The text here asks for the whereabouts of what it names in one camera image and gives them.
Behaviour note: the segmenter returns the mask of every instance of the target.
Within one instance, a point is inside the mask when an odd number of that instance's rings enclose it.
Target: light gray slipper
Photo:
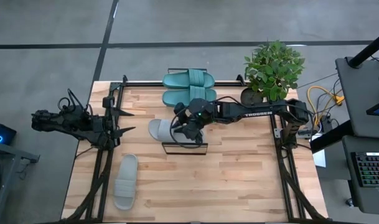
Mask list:
[[[174,142],[170,135],[171,120],[168,119],[153,119],[149,122],[148,130],[151,136],[160,142]],[[205,136],[203,131],[203,142],[205,142]],[[183,133],[174,133],[174,138],[179,143],[195,143],[190,139],[187,139]]]
[[[127,154],[120,164],[119,174],[115,180],[115,205],[121,210],[129,210],[134,205],[137,181],[138,158]]]

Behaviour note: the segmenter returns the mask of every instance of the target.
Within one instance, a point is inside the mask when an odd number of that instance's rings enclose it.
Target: slide sandal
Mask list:
[[[187,72],[170,73],[163,77],[163,85],[167,88],[188,88],[190,85],[211,88],[214,86],[214,78],[207,72],[188,69]]]
[[[174,142],[172,140],[170,131],[171,120],[168,119],[153,119],[149,122],[148,130],[149,134],[160,142]],[[205,137],[203,131],[200,131],[203,134],[203,142],[205,142]],[[183,133],[174,133],[174,138],[179,143],[195,143],[190,139],[187,139]]]
[[[213,101],[217,98],[217,93],[212,89],[190,86],[188,90],[167,90],[163,93],[162,100],[166,106],[175,107],[180,102],[188,106],[189,102],[195,98]]]
[[[134,205],[137,181],[138,158],[127,154],[120,164],[119,174],[115,180],[115,205],[121,210],[129,210]]]

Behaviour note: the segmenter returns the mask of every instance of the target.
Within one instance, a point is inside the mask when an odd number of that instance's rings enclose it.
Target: wooden table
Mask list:
[[[101,102],[108,95],[109,85],[110,82],[94,83],[90,104],[95,114],[105,112]],[[214,89],[218,98],[230,95],[240,99],[242,91],[239,87]],[[136,128],[124,133],[121,145],[115,148],[104,222],[286,222],[269,117],[206,126],[206,156],[166,155],[161,143],[147,130],[150,120],[174,116],[172,108],[161,100],[165,90],[124,88],[122,109],[135,116],[120,117],[119,126]],[[297,93],[291,91],[288,98],[297,98]],[[82,141],[77,153],[88,148],[89,143]],[[134,207],[121,211],[113,202],[113,182],[122,157],[128,153],[139,159],[137,192]],[[90,190],[95,157],[96,149],[75,161],[62,218],[71,215]],[[327,217],[311,151],[299,147],[294,150],[294,158],[301,190]],[[296,208],[293,193],[291,198]]]

